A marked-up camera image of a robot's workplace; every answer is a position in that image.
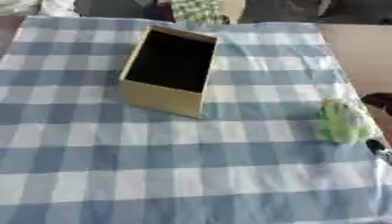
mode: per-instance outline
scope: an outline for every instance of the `blue and white checkered tablecloth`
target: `blue and white checkered tablecloth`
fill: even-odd
[[[158,24],[220,37],[203,114],[123,102]],[[28,17],[0,63],[0,223],[392,223],[392,170],[318,135],[358,100],[314,24]]]

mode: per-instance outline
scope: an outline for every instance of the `green cloth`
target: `green cloth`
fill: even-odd
[[[324,136],[338,143],[366,141],[377,134],[377,125],[362,104],[325,99],[320,110]]]
[[[174,19],[221,24],[220,0],[171,0]]]

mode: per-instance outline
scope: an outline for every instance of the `gingham tablecloth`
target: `gingham tablecloth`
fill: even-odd
[[[149,24],[220,37],[205,119],[123,102]],[[392,172],[318,135],[358,100],[314,24],[28,17],[0,64],[0,223],[392,223]]]

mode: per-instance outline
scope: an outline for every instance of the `floor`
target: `floor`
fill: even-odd
[[[77,0],[78,11],[85,16],[141,18],[143,5],[153,0]],[[288,0],[247,0],[242,23],[262,21],[313,21],[345,24],[379,24],[392,18],[391,0],[340,0],[326,16],[308,18],[286,7]]]

